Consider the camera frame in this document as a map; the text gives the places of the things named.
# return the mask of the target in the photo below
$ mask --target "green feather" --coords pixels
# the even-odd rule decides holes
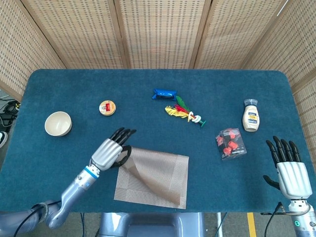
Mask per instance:
[[[176,99],[177,99],[178,105],[180,105],[186,111],[190,112],[189,107],[186,106],[186,104],[184,103],[184,101],[181,99],[180,96],[176,96]]]

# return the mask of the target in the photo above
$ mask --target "silver robotic arm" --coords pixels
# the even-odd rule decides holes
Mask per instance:
[[[99,178],[100,171],[109,169],[122,151],[122,145],[136,130],[118,129],[110,138],[106,139],[92,155],[92,158],[82,172],[75,178],[72,184],[61,195],[61,206],[58,202],[47,201],[39,203],[32,209],[0,215],[0,237],[9,237],[16,234],[19,225],[22,224],[19,233],[30,232],[41,221],[51,228],[56,229],[66,221],[73,205]]]
[[[277,137],[273,137],[276,147],[272,142],[266,141],[277,170],[279,182],[272,181],[264,175],[265,181],[272,187],[279,189],[282,194],[290,199],[289,213],[297,237],[316,237],[316,217],[313,207],[307,202],[312,195],[312,188],[305,164],[301,162],[299,151],[293,142],[289,144]]]

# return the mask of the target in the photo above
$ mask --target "yellow feather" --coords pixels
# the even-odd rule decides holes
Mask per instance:
[[[176,116],[176,117],[181,117],[181,118],[186,118],[188,116],[187,113],[182,112],[182,111],[177,111],[177,109],[171,107],[171,106],[167,106],[166,108],[164,108],[166,110],[166,112],[171,115],[171,116]]]

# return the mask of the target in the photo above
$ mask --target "blue ring on arm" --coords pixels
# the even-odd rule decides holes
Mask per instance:
[[[98,177],[95,176],[90,170],[87,169],[87,167],[84,168],[85,171],[87,171],[93,178],[97,179]]]

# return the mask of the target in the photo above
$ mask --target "yellow floor line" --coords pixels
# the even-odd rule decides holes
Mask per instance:
[[[249,234],[250,237],[257,237],[256,235],[256,228],[255,228],[255,219],[253,217],[252,212],[247,213],[247,218],[248,218],[248,227],[249,227]]]

